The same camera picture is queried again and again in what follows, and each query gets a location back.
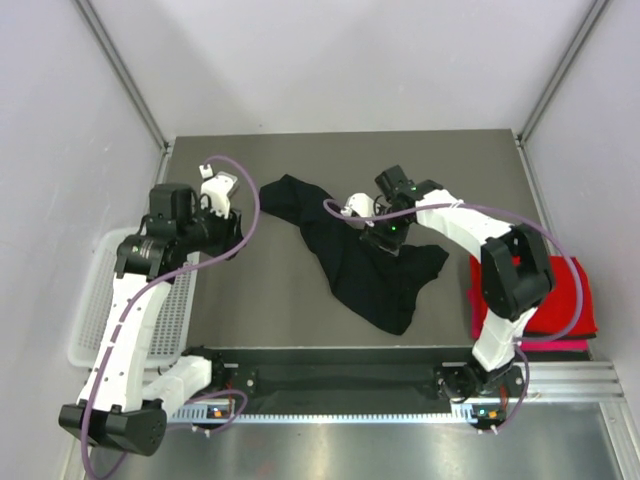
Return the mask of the folded red t shirt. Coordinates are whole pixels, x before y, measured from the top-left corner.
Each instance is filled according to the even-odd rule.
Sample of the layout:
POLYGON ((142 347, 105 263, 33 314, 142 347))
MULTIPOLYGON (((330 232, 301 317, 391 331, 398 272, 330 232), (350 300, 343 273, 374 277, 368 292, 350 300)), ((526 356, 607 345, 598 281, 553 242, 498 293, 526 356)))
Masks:
MULTIPOLYGON (((583 306, 577 323, 565 336, 565 339, 592 339, 596 337, 598 327, 594 315, 589 279, 578 259, 573 257, 572 261, 581 281, 583 306)), ((528 322, 525 328, 526 337, 546 337, 556 334, 568 325, 575 312, 576 289, 569 267, 560 256, 552 256, 551 264, 556 286, 528 322)), ((470 256, 469 266, 471 287, 467 291, 467 295, 471 304, 471 335, 474 339, 478 339, 488 308, 481 290, 481 265, 475 257, 470 256)))

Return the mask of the folded pink t shirt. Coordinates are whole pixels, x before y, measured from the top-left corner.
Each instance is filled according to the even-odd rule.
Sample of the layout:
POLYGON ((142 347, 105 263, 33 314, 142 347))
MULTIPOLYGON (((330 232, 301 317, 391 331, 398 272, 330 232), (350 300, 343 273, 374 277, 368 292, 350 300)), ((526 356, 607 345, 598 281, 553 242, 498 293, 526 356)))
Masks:
MULTIPOLYGON (((473 289, 467 291, 467 298, 471 305, 471 337, 477 340, 481 333, 483 321, 481 298, 473 289)), ((586 340, 556 340, 545 343, 523 342, 521 348, 525 352, 586 352, 588 350, 588 342, 586 340)))

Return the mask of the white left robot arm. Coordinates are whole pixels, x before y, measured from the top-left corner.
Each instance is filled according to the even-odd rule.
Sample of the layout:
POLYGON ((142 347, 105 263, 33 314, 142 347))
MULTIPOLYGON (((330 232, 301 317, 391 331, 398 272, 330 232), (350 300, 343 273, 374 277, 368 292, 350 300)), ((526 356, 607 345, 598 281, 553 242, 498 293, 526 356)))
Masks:
POLYGON ((233 179, 222 173, 202 183, 158 184, 138 231, 118 246, 111 310, 98 356, 77 400, 62 405, 61 428, 90 446, 154 454, 169 418, 194 394, 216 396, 227 374, 209 354, 185 352, 151 384, 144 370, 160 310, 189 255, 210 257, 242 240, 241 214, 231 206, 233 179))

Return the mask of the black t shirt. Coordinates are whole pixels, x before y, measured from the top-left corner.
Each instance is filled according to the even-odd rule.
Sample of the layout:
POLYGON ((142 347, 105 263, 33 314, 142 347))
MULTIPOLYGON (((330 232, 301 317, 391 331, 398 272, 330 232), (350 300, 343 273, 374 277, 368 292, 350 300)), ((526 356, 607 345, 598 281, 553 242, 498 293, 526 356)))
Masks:
POLYGON ((259 190, 261 210, 296 226, 318 259, 333 296, 376 328, 396 336, 412 323, 420 290, 439 277, 449 253, 404 245, 397 256, 360 239, 331 216, 321 187, 285 174, 259 190))

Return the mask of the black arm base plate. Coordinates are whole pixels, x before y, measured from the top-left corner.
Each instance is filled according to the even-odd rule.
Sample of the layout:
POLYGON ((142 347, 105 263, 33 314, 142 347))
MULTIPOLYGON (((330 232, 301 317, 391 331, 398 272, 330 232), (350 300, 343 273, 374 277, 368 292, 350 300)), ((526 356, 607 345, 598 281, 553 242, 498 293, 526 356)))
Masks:
POLYGON ((523 391, 520 367, 481 372, 467 347, 208 348, 213 382, 257 415, 447 413, 456 401, 502 404, 523 391))

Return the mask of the aluminium frame post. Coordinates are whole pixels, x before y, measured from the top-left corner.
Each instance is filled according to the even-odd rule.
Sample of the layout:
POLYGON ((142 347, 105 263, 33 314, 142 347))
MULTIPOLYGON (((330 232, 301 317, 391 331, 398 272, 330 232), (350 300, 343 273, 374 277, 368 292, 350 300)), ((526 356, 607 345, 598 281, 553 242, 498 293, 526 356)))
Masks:
POLYGON ((162 133, 158 122, 155 120, 136 81, 134 80, 133 75, 127 67, 97 9, 89 0, 72 0, 71 3, 77 9, 83 21, 89 28, 93 38, 96 40, 101 52, 109 63, 110 68, 121 84, 126 96, 142 120, 146 130, 160 150, 165 152, 170 146, 169 140, 162 133))
POLYGON ((610 0, 590 1, 569 41, 562 48, 558 61, 551 71, 522 128, 515 134, 516 146, 523 150, 544 117, 555 96, 561 89, 572 67, 612 4, 610 0))

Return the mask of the right aluminium frame post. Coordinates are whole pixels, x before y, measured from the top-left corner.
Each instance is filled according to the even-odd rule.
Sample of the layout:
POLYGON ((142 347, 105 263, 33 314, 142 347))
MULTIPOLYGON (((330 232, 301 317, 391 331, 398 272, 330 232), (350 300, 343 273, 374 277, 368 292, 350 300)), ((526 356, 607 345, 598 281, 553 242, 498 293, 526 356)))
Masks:
POLYGON ((523 150, 544 117, 555 96, 561 89, 572 67, 612 4, 610 0, 590 1, 569 41, 562 48, 558 61, 551 71, 522 128, 515 134, 516 146, 523 150))

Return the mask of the aluminium front rail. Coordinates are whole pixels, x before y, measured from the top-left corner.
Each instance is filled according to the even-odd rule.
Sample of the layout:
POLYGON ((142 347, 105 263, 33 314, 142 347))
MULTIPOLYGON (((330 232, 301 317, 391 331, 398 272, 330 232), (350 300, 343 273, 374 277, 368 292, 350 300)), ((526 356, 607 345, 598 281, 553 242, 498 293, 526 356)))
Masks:
POLYGON ((451 404, 498 397, 501 385, 506 386, 512 398, 559 395, 570 396, 575 401, 578 396, 589 393, 610 396, 621 393, 613 368, 600 362, 513 365, 485 386, 477 382, 478 375, 467 372, 456 363, 435 367, 409 364, 267 364, 251 367, 249 374, 252 379, 245 382, 235 378, 239 369, 238 364, 218 365, 204 357, 191 355, 179 358, 161 376, 145 384, 143 370, 116 366, 113 371, 100 373, 98 368, 94 368, 76 404, 86 404, 94 387, 98 388, 94 407, 104 411, 114 405, 126 411, 137 410, 146 400, 159 399, 166 404, 180 400, 202 402, 207 389, 244 388, 246 394, 251 395, 267 386, 266 378, 258 378, 266 373, 274 373, 276 382, 303 390, 322 386, 336 389, 340 382, 354 387, 358 381, 363 381, 372 388, 387 389, 402 382, 414 382, 420 389, 431 391, 435 398, 451 404))

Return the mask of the white plastic basket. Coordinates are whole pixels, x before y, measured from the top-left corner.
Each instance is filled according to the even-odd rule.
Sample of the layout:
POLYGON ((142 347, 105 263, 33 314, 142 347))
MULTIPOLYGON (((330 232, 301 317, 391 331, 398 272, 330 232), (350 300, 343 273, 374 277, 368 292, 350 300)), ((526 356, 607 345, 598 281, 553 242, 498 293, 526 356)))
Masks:
MULTIPOLYGON (((94 251, 67 348, 67 359, 74 367, 94 365, 112 308, 116 250, 135 232, 134 227, 111 230, 94 251)), ((157 318, 146 359, 148 369, 169 367, 185 350, 196 280, 195 271, 175 279, 157 318)))

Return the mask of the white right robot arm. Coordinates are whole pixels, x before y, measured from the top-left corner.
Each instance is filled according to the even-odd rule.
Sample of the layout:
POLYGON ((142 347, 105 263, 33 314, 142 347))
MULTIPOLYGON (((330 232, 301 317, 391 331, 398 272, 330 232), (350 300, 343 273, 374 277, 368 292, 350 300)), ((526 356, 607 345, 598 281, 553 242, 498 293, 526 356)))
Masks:
POLYGON ((541 234, 472 209, 432 180, 416 183, 398 165, 378 175, 375 183, 384 205, 357 193, 341 210, 368 219, 363 231, 367 241, 397 255, 409 226, 416 224, 442 234, 480 264, 487 311, 466 380, 474 393, 492 394, 514 359, 516 340, 555 286, 541 234))

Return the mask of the left aluminium frame post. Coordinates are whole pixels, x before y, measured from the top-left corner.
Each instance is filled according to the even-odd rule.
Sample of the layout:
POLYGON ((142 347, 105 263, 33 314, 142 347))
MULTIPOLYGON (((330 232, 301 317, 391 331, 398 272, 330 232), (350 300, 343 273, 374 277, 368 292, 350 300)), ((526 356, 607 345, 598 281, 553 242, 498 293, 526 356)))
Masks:
POLYGON ((162 133, 158 122, 155 120, 136 81, 134 80, 133 75, 127 67, 97 9, 89 0, 72 0, 71 3, 77 9, 83 21, 89 28, 93 38, 96 40, 101 52, 109 63, 110 68, 121 84, 126 96, 142 120, 146 130, 160 150, 165 152, 170 146, 169 140, 162 133))

